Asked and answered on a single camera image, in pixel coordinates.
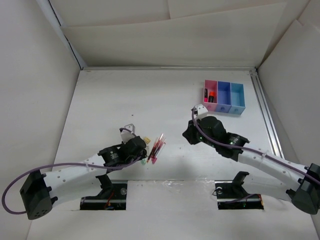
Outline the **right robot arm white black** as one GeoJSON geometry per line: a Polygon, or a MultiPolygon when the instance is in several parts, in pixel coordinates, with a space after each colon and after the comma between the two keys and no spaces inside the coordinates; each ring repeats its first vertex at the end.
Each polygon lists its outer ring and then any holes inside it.
{"type": "Polygon", "coordinates": [[[225,130],[214,116],[192,119],[182,136],[190,145],[204,143],[224,158],[252,166],[274,178],[266,183],[253,179],[258,193],[291,202],[297,209],[316,215],[320,209],[320,167],[297,164],[268,153],[246,147],[249,140],[225,130]]]}

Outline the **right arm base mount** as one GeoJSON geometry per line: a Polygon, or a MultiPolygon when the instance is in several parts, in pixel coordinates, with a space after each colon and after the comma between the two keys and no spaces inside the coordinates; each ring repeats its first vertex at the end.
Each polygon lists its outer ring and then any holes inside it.
{"type": "Polygon", "coordinates": [[[240,171],[232,180],[215,180],[212,195],[217,199],[219,210],[264,210],[260,194],[249,194],[243,188],[244,180],[249,175],[240,171]]]}

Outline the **orange highlighter black body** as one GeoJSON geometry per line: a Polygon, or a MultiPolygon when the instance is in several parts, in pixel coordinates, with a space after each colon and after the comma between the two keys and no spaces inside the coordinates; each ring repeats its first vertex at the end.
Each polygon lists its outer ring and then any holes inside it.
{"type": "Polygon", "coordinates": [[[216,93],[214,91],[210,91],[209,92],[209,96],[208,96],[208,102],[209,103],[214,103],[215,97],[216,97],[216,93]]]}

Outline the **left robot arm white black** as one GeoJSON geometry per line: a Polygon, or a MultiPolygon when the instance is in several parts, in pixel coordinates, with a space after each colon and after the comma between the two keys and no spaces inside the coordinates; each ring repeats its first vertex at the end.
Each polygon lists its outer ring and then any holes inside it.
{"type": "Polygon", "coordinates": [[[94,156],[56,171],[31,172],[20,189],[29,220],[48,214],[54,207],[75,199],[108,199],[114,186],[108,173],[144,159],[147,144],[139,136],[100,150],[94,156]]]}

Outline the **pink highlighter black body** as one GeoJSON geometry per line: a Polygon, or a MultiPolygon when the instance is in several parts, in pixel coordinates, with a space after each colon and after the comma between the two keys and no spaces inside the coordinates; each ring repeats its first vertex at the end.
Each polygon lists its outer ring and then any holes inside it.
{"type": "Polygon", "coordinates": [[[203,100],[205,103],[207,103],[208,102],[208,89],[207,88],[205,88],[204,89],[204,100],[203,100]]]}

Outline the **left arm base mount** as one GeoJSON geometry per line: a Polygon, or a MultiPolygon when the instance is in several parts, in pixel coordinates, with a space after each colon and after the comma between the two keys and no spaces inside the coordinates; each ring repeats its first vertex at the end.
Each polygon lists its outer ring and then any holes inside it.
{"type": "Polygon", "coordinates": [[[124,211],[127,207],[127,180],[110,180],[107,174],[96,177],[99,192],[82,197],[81,211],[124,211]]]}

